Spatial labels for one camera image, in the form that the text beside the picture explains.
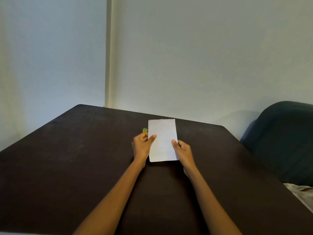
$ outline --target hand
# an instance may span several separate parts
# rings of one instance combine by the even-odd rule
[[[134,151],[134,161],[143,163],[143,167],[146,165],[146,160],[150,153],[150,147],[156,136],[156,134],[153,134],[148,139],[148,133],[142,133],[136,136],[134,142],[131,143]]]
[[[184,167],[185,174],[189,177],[188,172],[197,169],[190,146],[181,140],[178,140],[177,143],[174,139],[172,140],[172,145]]]

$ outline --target person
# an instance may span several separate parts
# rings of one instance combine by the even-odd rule
[[[132,142],[134,160],[96,208],[86,217],[73,235],[112,235],[134,187],[136,179],[146,164],[150,147],[156,135],[139,134]],[[172,140],[174,150],[190,179],[203,217],[212,235],[242,235],[234,222],[215,198],[194,162],[191,148],[183,141]]]

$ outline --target paper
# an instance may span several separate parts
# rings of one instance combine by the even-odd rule
[[[178,160],[172,146],[172,140],[177,141],[175,119],[149,120],[148,136],[156,134],[156,139],[151,145],[150,162],[174,161]]]

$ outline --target tabletop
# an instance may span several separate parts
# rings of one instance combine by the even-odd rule
[[[77,105],[0,152],[0,231],[72,234],[133,159],[150,119]],[[313,214],[224,127],[176,119],[178,139],[245,234],[310,234]],[[116,234],[208,234],[179,161],[147,160]]]

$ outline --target person's right arm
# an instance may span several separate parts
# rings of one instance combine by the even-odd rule
[[[173,140],[172,145],[178,154],[184,172],[190,179],[197,195],[204,220],[212,235],[242,235],[237,226],[217,201],[208,184],[200,174],[194,162],[191,148],[188,144]]]

